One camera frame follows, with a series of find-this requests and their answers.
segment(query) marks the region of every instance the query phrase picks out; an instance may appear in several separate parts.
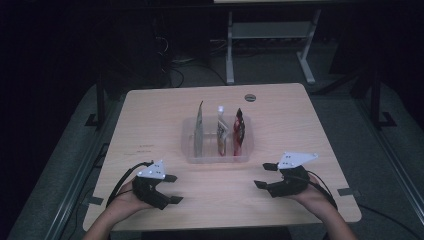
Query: transparent container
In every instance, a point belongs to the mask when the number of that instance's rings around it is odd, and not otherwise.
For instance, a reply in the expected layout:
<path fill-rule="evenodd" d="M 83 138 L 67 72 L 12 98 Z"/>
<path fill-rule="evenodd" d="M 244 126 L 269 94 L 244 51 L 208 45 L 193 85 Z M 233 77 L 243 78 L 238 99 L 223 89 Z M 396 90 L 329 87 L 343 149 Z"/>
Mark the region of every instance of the transparent container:
<path fill-rule="evenodd" d="M 235 116 L 224 116 L 225 122 L 229 125 L 230 132 L 227 135 L 227 151 L 225 156 L 218 152 L 218 142 L 216 130 L 218 119 L 216 116 L 203 116 L 203 154 L 202 157 L 194 156 L 194 129 L 196 127 L 196 117 L 186 118 L 183 121 L 183 131 L 181 138 L 181 149 L 189 163 L 234 163 L 247 162 L 253 151 L 253 131 L 250 118 L 243 115 L 245 123 L 245 135 L 242 144 L 242 154 L 233 156 L 233 124 Z"/>

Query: tabletop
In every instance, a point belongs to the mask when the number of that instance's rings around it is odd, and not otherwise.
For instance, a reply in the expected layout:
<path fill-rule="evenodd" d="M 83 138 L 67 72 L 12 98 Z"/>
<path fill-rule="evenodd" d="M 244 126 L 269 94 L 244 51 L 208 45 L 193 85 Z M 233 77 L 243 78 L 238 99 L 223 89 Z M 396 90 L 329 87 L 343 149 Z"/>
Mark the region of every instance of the tabletop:
<path fill-rule="evenodd" d="M 254 102 L 245 99 L 256 97 Z M 217 116 L 219 105 L 226 116 L 241 108 L 250 119 L 251 137 L 247 161 L 196 164 L 188 161 L 182 147 L 183 123 L 196 117 L 203 101 L 203 117 Z M 301 84 L 269 84 L 182 89 L 135 90 L 127 94 L 93 193 L 103 199 L 90 204 L 84 221 L 88 229 L 105 209 L 106 201 L 124 173 L 138 163 L 163 160 L 174 183 L 160 183 L 157 190 L 184 199 L 164 210 L 142 210 L 118 223 L 114 230 L 176 230 L 201 228 L 281 226 L 319 223 L 297 202 L 272 198 L 254 180 L 281 181 L 279 172 L 265 171 L 262 164 L 276 163 L 284 152 L 317 153 L 304 164 L 327 184 L 347 222 L 361 213 L 336 156 Z"/>

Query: hand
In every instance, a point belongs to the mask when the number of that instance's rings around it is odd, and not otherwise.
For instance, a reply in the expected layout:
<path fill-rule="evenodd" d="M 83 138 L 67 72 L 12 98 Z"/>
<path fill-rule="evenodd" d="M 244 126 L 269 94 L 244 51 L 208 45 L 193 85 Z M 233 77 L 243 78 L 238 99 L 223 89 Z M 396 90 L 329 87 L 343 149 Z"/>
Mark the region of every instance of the hand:
<path fill-rule="evenodd" d="M 318 184 L 314 176 L 309 174 L 309 177 L 311 182 Z M 324 223 L 330 239 L 357 239 L 336 208 L 311 184 L 308 184 L 308 187 L 303 192 L 297 195 L 287 196 L 287 198 L 296 200 L 319 218 Z"/>
<path fill-rule="evenodd" d="M 109 206 L 100 214 L 96 221 L 94 221 L 93 225 L 85 234 L 84 239 L 107 239 L 109 232 L 115 224 L 142 209 L 153 208 L 151 205 L 140 201 L 134 195 L 132 192 L 133 180 L 121 187 L 115 199 L 113 199 Z"/>
<path fill-rule="evenodd" d="M 318 180 L 313 175 L 309 174 L 309 178 L 311 182 L 319 184 Z M 308 187 L 303 192 L 297 195 L 287 196 L 287 198 L 296 200 L 320 219 L 323 211 L 334 209 L 326 197 L 311 184 L 308 184 Z"/>
<path fill-rule="evenodd" d="M 110 220 L 114 222 L 114 224 L 128 218 L 142 209 L 153 208 L 151 205 L 140 201 L 134 195 L 132 192 L 133 180 L 134 179 L 121 187 L 115 199 L 113 199 L 105 210 L 105 212 L 110 215 Z"/>

